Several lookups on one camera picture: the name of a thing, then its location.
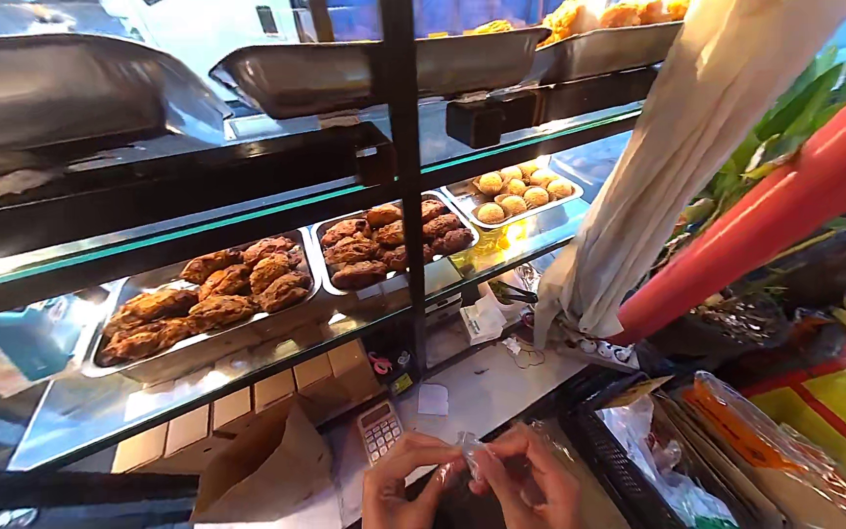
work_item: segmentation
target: orange label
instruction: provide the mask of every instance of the orange label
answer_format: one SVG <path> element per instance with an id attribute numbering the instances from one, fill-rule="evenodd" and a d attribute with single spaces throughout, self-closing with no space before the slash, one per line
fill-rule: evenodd
<path id="1" fill-rule="evenodd" d="M 782 458 L 778 450 L 760 439 L 727 403 L 717 399 L 699 380 L 694 381 L 694 388 L 685 391 L 683 397 L 691 406 L 700 410 L 717 433 L 752 466 L 782 470 L 795 467 Z"/>

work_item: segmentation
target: brown paper bag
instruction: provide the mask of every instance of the brown paper bag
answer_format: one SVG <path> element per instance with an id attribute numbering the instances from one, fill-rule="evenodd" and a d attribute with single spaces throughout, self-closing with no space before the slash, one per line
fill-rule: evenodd
<path id="1" fill-rule="evenodd" d="M 272 522 L 332 487 L 332 456 L 289 398 L 266 409 L 201 474 L 193 523 Z"/>

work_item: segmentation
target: white cloth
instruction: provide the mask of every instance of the white cloth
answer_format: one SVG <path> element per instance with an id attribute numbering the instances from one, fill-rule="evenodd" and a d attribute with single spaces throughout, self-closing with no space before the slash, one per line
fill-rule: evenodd
<path id="1" fill-rule="evenodd" d="M 593 336 L 622 331 L 618 306 L 681 210 L 845 17 L 846 0 L 691 3 L 632 139 L 541 278 L 537 344 L 561 311 Z"/>

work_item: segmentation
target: tray of fried pastries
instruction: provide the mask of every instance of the tray of fried pastries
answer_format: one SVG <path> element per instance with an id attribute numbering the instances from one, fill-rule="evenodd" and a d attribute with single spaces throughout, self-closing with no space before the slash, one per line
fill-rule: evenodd
<path id="1" fill-rule="evenodd" d="M 583 188 L 529 160 L 441 188 L 467 219 L 492 230 L 580 198 Z"/>
<path id="2" fill-rule="evenodd" d="M 553 33 L 538 45 L 525 82 L 562 83 L 663 61 L 689 0 L 565 0 L 543 20 Z"/>
<path id="3" fill-rule="evenodd" d="M 478 231 L 442 194 L 426 191 L 420 198 L 427 263 L 475 246 Z M 399 200 L 315 224 L 312 240 L 323 252 L 322 280 L 331 294 L 389 282 L 409 266 Z"/>
<path id="4" fill-rule="evenodd" d="M 115 282 L 81 372 L 135 371 L 307 301 L 319 289 L 310 246 L 308 230 L 299 228 Z"/>

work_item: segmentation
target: round fried ball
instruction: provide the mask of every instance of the round fried ball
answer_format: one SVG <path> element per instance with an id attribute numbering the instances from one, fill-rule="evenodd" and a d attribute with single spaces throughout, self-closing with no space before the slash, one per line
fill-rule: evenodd
<path id="1" fill-rule="evenodd" d="M 505 211 L 513 216 L 520 215 L 527 211 L 527 202 L 517 195 L 511 195 L 510 197 L 502 198 L 501 207 L 505 208 Z"/>
<path id="2" fill-rule="evenodd" d="M 528 187 L 524 191 L 524 201 L 533 207 L 541 207 L 550 201 L 550 195 L 542 187 Z"/>
<path id="3" fill-rule="evenodd" d="M 505 186 L 504 191 L 510 195 L 517 195 L 520 197 L 524 194 L 525 189 L 527 189 L 527 186 L 524 184 L 524 182 L 514 179 L 508 182 L 508 185 Z"/>
<path id="4" fill-rule="evenodd" d="M 485 224 L 498 224 L 505 219 L 505 210 L 503 210 L 498 204 L 487 203 L 478 208 L 476 217 Z"/>
<path id="5" fill-rule="evenodd" d="M 549 169 L 538 169 L 531 175 L 530 181 L 531 186 L 541 186 L 546 187 L 551 182 L 560 178 L 555 172 Z"/>
<path id="6" fill-rule="evenodd" d="M 573 186 L 571 186 L 566 179 L 557 178 L 557 180 L 547 185 L 547 193 L 549 193 L 550 198 L 553 198 L 554 200 L 567 198 L 573 194 Z"/>
<path id="7" fill-rule="evenodd" d="M 483 174 L 478 179 L 478 190 L 486 195 L 497 195 L 501 193 L 501 175 L 496 172 Z"/>
<path id="8" fill-rule="evenodd" d="M 517 178 L 518 180 L 521 180 L 524 177 L 521 170 L 514 166 L 511 166 L 509 168 L 503 168 L 498 172 L 498 174 L 500 174 L 501 177 L 506 180 L 510 180 L 512 178 Z"/>

